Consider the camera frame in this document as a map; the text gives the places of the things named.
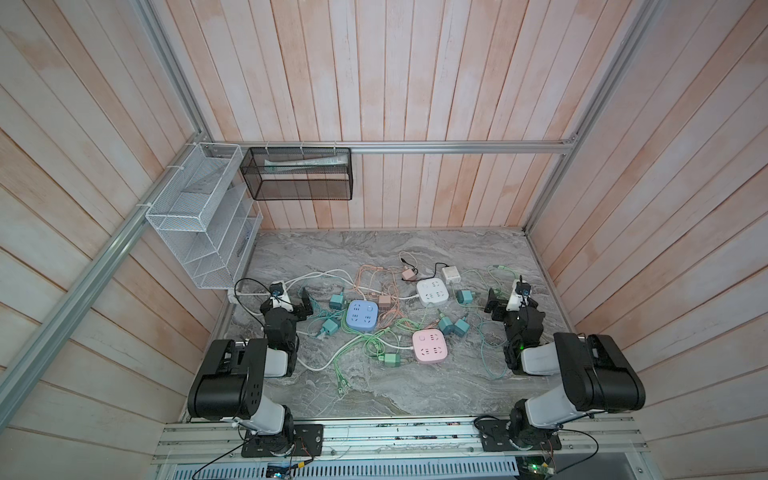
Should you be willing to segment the white charger block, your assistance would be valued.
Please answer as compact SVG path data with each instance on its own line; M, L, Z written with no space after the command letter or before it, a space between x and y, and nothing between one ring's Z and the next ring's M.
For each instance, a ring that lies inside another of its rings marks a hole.
M461 275L456 266L443 267L441 274L446 284L457 284L461 281Z

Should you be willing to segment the pink power strip cube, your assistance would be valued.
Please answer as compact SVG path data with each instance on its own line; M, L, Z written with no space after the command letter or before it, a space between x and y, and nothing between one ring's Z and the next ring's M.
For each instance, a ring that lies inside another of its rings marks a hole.
M412 334L415 359L420 364L437 364L448 356L444 334L439 329L424 329Z

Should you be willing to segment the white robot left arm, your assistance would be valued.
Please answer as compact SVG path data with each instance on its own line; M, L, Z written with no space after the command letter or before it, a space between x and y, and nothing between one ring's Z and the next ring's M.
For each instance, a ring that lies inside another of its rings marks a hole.
M211 343L188 395L191 417L229 419L252 435L293 441L290 409L267 397L264 380L289 377L295 370L300 346L296 324L313 314L309 295L304 289L300 294L299 304L283 296L262 304L262 338Z

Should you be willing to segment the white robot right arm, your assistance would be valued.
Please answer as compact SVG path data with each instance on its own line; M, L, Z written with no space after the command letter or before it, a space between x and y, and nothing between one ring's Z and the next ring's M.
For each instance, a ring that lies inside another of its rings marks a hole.
M644 406L644 385L611 336L556 332L551 342L541 342L545 313L529 284L519 282L508 297L490 290L484 311L504 325L504 357L513 373L560 377L551 390L516 402L507 426L516 445L531 447L584 417Z

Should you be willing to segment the light green USB charger plug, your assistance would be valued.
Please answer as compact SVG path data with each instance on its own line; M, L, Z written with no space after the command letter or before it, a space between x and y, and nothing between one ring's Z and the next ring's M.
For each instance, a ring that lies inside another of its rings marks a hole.
M384 353L377 359L386 367L399 367L401 364L401 356L398 353Z

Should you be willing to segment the teal USB charger plug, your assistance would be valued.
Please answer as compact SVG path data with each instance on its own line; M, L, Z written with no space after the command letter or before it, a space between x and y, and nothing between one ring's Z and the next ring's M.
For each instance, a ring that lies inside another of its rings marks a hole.
M453 323L452 332L459 336L464 337L468 334L471 326L465 318L460 318Z

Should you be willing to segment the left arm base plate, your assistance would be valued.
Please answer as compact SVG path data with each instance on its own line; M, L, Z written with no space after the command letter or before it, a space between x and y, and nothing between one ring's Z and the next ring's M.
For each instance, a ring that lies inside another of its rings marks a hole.
M291 455L313 458L321 455L323 437L323 424L288 422L277 434L247 431L241 455L244 458L284 458Z

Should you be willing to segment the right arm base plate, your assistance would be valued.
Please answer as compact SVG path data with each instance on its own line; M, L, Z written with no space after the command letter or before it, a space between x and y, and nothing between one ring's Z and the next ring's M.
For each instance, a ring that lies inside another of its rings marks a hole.
M473 426L485 452L562 449L555 430L533 427L517 411L512 419L481 415L473 420Z

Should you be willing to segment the blue power strip cube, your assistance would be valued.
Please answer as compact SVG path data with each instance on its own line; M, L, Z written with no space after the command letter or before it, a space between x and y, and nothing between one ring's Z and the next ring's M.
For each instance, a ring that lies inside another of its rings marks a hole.
M345 323L355 331L371 333L376 329L379 316L378 305L368 300L353 300L350 302Z

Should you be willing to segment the white power strip cube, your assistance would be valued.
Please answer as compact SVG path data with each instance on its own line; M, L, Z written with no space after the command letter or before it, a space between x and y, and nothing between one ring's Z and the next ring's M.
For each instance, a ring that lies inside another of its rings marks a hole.
M416 288L419 301L424 307L439 306L450 299L446 284L440 278L419 280Z

